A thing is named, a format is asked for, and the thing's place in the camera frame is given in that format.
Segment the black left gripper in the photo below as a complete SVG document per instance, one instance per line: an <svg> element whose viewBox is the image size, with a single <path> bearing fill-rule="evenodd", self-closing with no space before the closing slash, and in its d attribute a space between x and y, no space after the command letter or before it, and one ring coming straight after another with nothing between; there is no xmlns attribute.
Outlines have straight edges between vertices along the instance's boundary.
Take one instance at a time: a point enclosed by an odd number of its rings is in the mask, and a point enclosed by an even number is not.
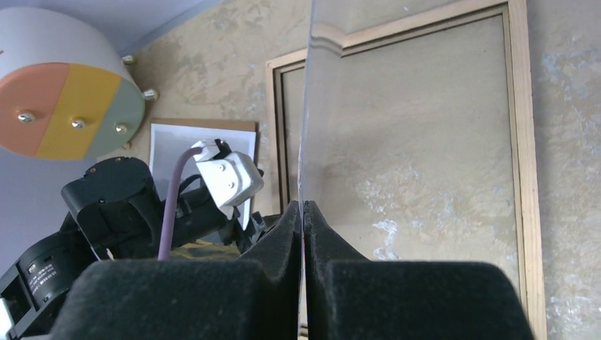
<svg viewBox="0 0 601 340"><path fill-rule="evenodd" d="M173 249L217 232L224 244L236 243L244 253L280 218L254 212L243 230L219 211L199 175L183 180L176 194ZM61 195L69 208L63 234L79 234L96 252L107 249L117 259L157 257L165 202L144 161L135 157L100 161L65 185Z"/></svg>

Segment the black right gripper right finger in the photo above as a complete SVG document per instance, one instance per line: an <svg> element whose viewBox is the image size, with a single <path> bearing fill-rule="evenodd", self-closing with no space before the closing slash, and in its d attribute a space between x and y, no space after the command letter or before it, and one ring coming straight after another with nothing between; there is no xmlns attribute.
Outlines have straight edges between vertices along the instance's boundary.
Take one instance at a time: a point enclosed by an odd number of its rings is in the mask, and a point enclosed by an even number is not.
<svg viewBox="0 0 601 340"><path fill-rule="evenodd" d="M311 339L531 339L497 267L470 261L371 261L303 206Z"/></svg>

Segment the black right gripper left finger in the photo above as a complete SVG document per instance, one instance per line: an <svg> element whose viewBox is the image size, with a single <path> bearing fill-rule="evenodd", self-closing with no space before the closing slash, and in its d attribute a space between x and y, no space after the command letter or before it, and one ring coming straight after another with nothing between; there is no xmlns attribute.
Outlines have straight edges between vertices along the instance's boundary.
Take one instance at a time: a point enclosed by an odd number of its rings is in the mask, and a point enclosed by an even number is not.
<svg viewBox="0 0 601 340"><path fill-rule="evenodd" d="M120 260L74 282L51 339L296 339L301 212L229 261Z"/></svg>

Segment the clear acrylic sheet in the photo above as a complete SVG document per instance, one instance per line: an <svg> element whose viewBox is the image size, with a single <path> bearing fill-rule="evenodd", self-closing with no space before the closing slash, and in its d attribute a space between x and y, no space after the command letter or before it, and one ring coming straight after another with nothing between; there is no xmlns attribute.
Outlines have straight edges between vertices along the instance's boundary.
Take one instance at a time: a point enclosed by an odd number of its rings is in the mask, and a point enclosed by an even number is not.
<svg viewBox="0 0 601 340"><path fill-rule="evenodd" d="M477 261L522 302L538 213L518 1L315 1L299 194L365 257Z"/></svg>

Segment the wooden picture frame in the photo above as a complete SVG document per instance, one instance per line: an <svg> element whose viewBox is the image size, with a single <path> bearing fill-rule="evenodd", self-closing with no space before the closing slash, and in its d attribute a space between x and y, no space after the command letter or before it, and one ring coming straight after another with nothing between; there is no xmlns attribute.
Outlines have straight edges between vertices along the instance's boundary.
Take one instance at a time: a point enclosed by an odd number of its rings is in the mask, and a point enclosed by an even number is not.
<svg viewBox="0 0 601 340"><path fill-rule="evenodd" d="M525 1L314 1L266 64L310 339L545 339Z"/></svg>

